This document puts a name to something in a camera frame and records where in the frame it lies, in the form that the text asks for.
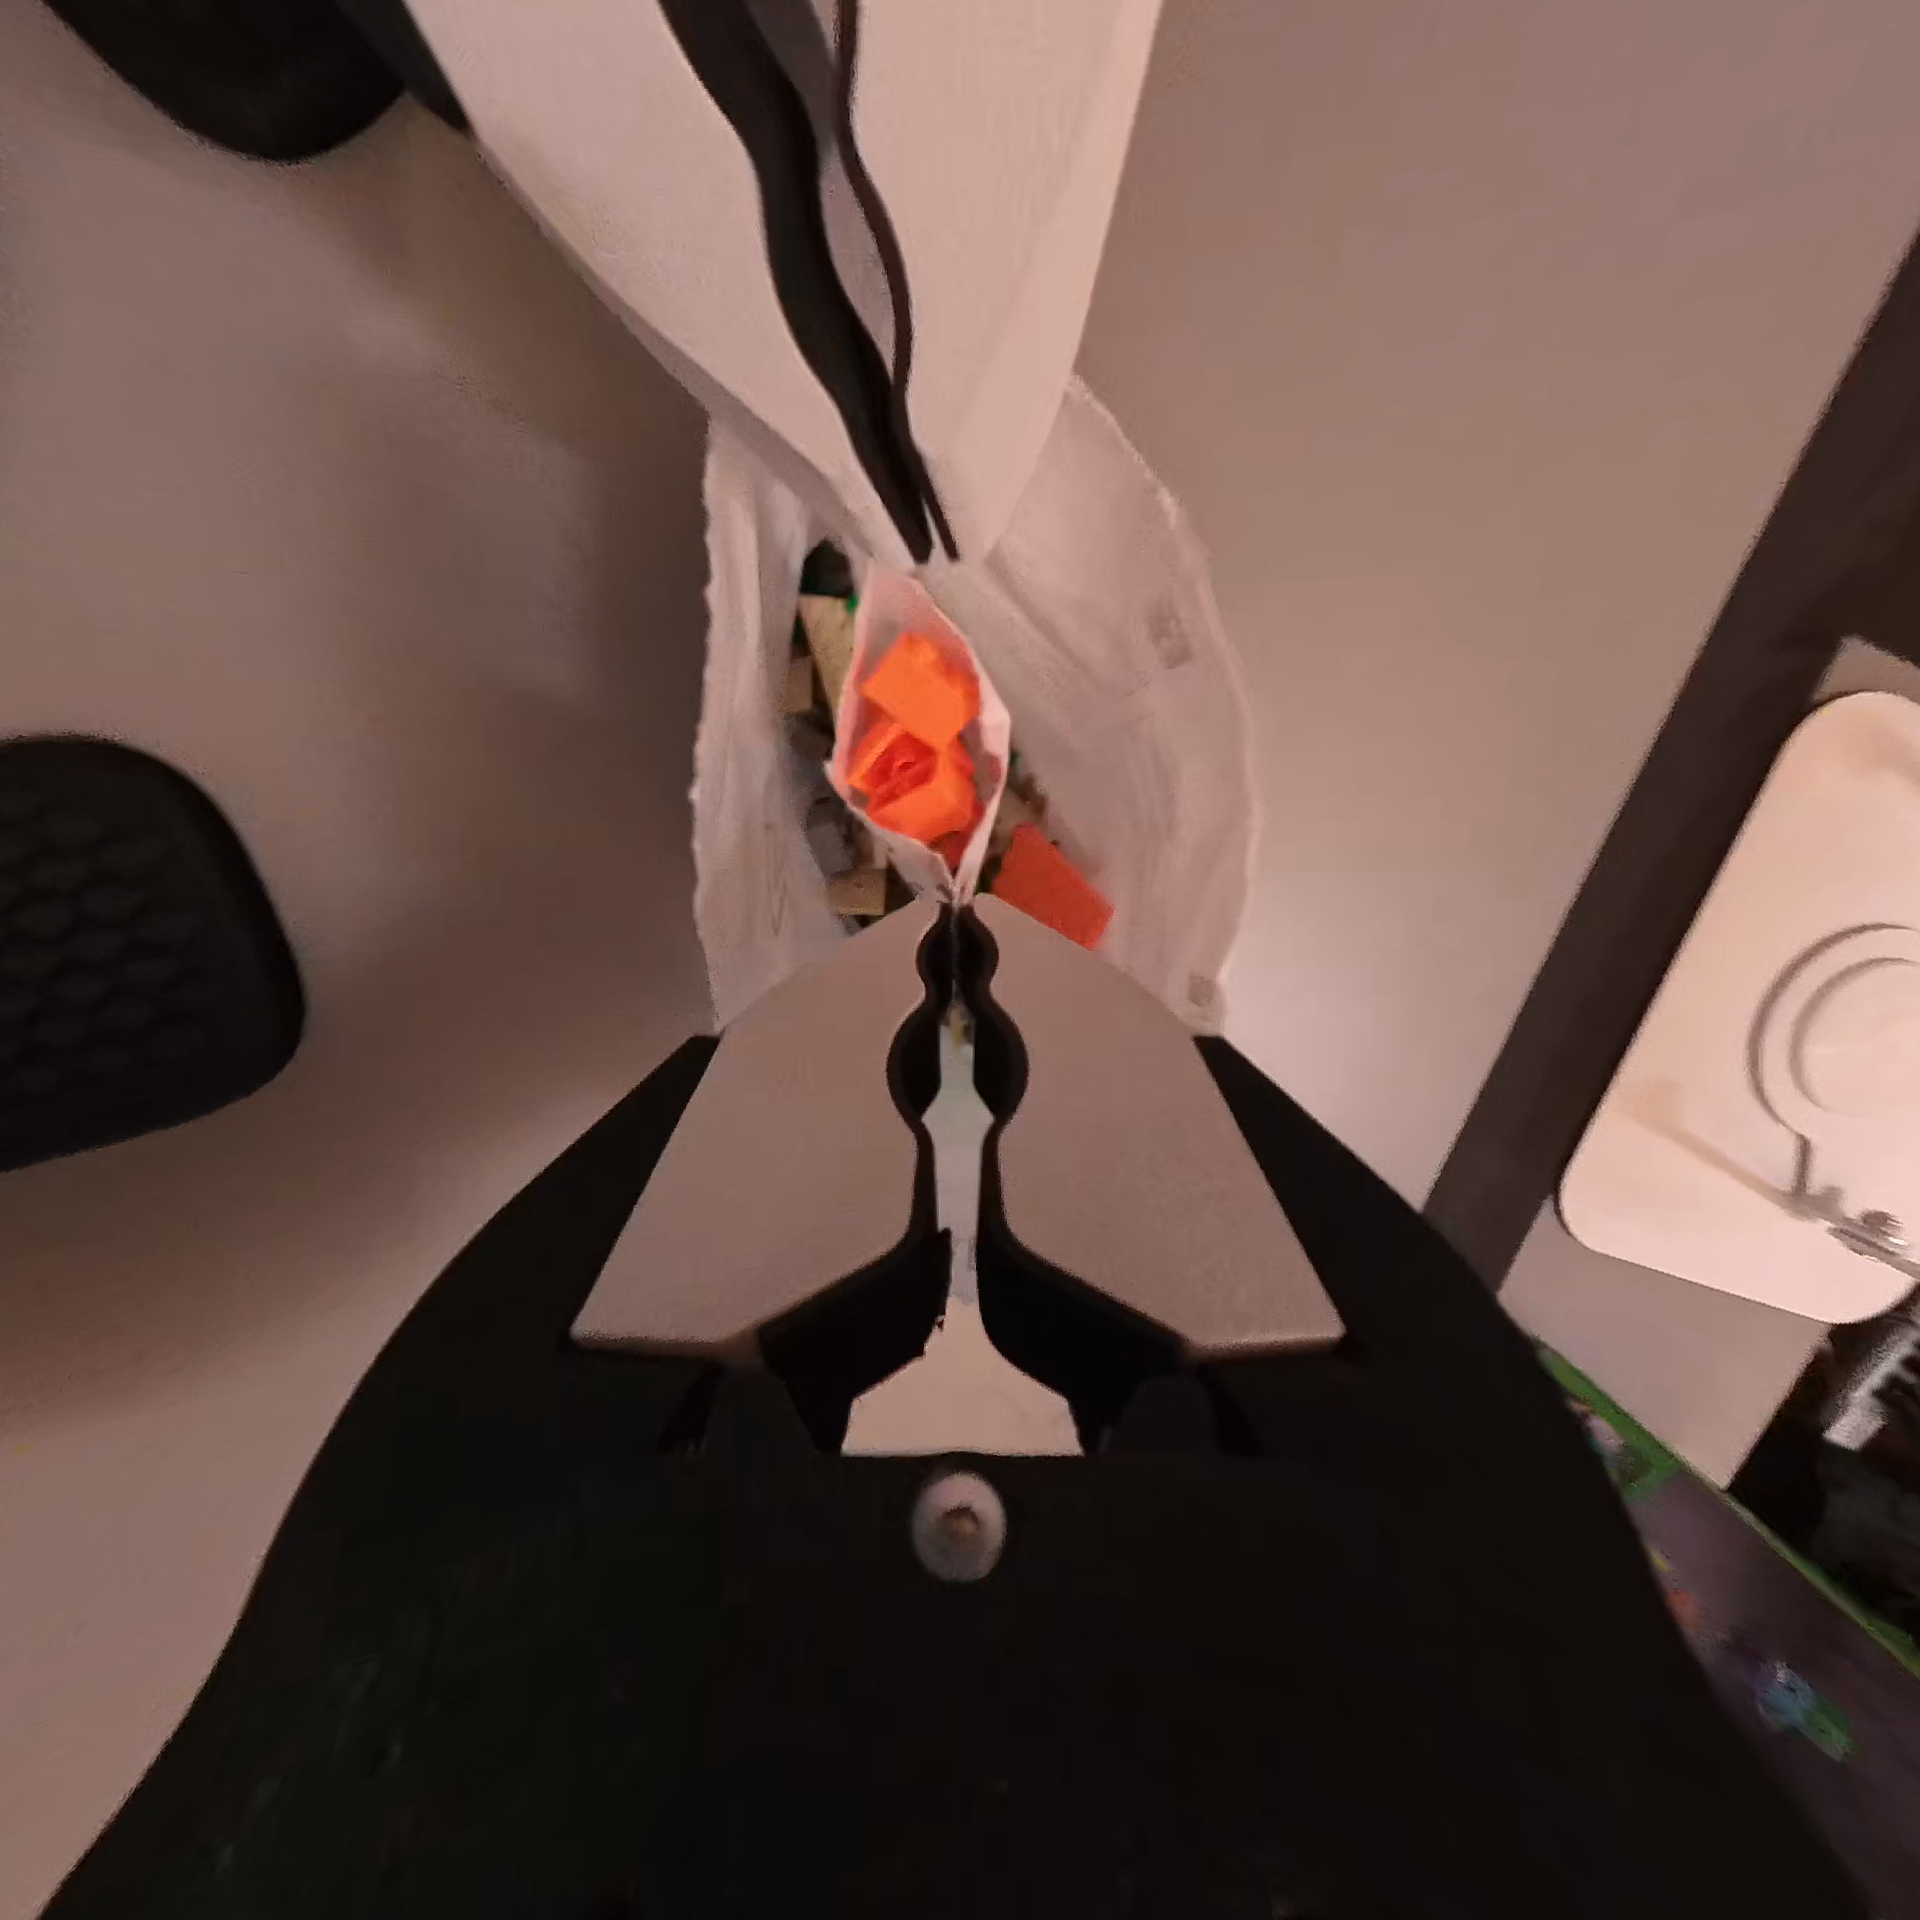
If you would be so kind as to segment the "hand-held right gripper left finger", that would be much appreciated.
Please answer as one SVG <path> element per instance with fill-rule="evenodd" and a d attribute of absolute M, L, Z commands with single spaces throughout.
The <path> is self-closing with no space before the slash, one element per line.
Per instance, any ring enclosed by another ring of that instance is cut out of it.
<path fill-rule="evenodd" d="M 763 1368 L 821 1452 L 926 1357 L 952 1289 L 926 1110 L 952 910 L 910 905 L 736 1015 L 668 1131 L 573 1341 Z"/>

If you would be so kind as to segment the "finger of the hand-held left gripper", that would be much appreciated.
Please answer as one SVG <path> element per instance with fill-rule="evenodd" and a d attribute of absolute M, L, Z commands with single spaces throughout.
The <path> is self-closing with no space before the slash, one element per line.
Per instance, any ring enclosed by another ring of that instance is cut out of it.
<path fill-rule="evenodd" d="M 673 373 L 868 552 L 942 505 L 905 416 L 910 300 L 852 147 L 857 5 L 405 5 L 479 153 Z"/>
<path fill-rule="evenodd" d="M 947 558 L 984 558 L 1042 463 L 1157 21 L 1157 0 L 831 5 L 831 247 Z"/>

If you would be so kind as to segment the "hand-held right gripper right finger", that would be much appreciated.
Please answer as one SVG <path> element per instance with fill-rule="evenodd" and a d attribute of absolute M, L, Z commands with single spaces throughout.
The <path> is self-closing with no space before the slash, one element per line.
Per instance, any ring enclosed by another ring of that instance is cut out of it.
<path fill-rule="evenodd" d="M 989 1347 L 1105 1447 L 1136 1389 L 1341 1352 L 1341 1310 L 1205 1042 L 1015 905 L 963 910 Z"/>

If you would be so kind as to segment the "small printed paper bag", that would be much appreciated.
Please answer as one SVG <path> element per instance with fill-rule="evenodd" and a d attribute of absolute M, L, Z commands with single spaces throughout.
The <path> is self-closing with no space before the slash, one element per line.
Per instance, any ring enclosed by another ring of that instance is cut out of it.
<path fill-rule="evenodd" d="M 831 784 L 836 794 L 857 810 L 852 800 L 852 747 L 857 736 L 884 721 L 863 694 L 857 694 L 857 673 L 900 636 L 900 631 L 931 631 L 947 636 L 957 647 L 968 647 L 968 636 L 947 621 L 947 610 L 936 610 L 936 600 L 926 594 L 921 579 L 894 573 L 894 568 L 868 568 L 863 589 L 857 589 L 857 621 L 852 621 L 852 668 L 847 668 L 847 689 L 836 700 L 836 752 L 831 752 Z M 1005 800 L 1005 779 L 1010 779 L 1010 710 L 999 700 L 999 689 L 989 684 L 978 652 L 978 726 L 968 726 L 968 752 L 973 752 L 973 773 L 978 773 L 978 794 L 984 794 L 984 821 L 973 826 L 973 836 L 952 836 L 942 847 L 921 847 L 910 836 L 878 831 L 863 810 L 863 821 L 873 826 L 873 836 L 894 852 L 905 884 L 921 900 L 942 900 L 942 905 L 968 905 L 978 889 L 978 873 L 989 863 L 989 831 L 994 831 L 994 810 Z"/>

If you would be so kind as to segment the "large printed paper bag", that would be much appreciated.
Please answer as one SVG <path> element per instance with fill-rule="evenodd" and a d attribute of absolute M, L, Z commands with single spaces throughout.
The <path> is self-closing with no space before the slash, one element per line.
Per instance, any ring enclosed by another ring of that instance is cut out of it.
<path fill-rule="evenodd" d="M 826 537 L 736 431 L 710 426 L 689 857 L 715 1026 L 842 942 L 784 726 L 800 573 Z M 931 568 L 926 589 L 1005 700 L 1052 831 L 1115 905 L 1099 957 L 1220 1036 L 1257 773 L 1189 516 L 1073 379 L 999 542 Z"/>

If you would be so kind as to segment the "green toy set box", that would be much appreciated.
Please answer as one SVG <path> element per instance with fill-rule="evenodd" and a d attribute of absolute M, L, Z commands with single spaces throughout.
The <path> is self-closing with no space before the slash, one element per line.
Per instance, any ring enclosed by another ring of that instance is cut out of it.
<path fill-rule="evenodd" d="M 1815 1815 L 1873 1915 L 1920 1915 L 1915 1641 L 1699 1478 L 1594 1378 L 1536 1341 L 1731 1720 Z"/>

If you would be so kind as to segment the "orange slope brick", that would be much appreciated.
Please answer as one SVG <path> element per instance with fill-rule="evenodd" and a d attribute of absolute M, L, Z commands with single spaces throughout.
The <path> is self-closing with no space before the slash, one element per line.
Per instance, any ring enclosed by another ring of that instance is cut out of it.
<path fill-rule="evenodd" d="M 1042 826 L 1010 831 L 989 878 L 989 900 L 1089 952 L 1105 947 L 1115 921 L 1105 889 Z"/>

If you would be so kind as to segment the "pile of mixed toy bricks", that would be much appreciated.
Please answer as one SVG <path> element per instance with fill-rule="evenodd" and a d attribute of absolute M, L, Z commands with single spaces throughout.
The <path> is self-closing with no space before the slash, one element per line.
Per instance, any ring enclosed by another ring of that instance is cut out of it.
<path fill-rule="evenodd" d="M 836 542 L 815 542 L 800 568 L 800 610 L 789 626 L 784 663 L 784 742 L 805 789 L 805 847 L 815 857 L 821 889 L 842 931 L 868 931 L 873 921 L 910 905 L 910 884 L 894 852 L 873 836 L 873 826 L 836 794 L 831 752 L 836 752 L 836 694 L 852 668 L 852 558 Z"/>

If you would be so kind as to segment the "white desk lamp stand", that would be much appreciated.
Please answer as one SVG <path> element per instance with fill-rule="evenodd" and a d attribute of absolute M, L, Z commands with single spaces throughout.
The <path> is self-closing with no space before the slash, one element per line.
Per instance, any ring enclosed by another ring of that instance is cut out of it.
<path fill-rule="evenodd" d="M 1920 710 L 1794 726 L 1562 1184 L 1562 1226 L 1820 1326 L 1920 1278 Z"/>

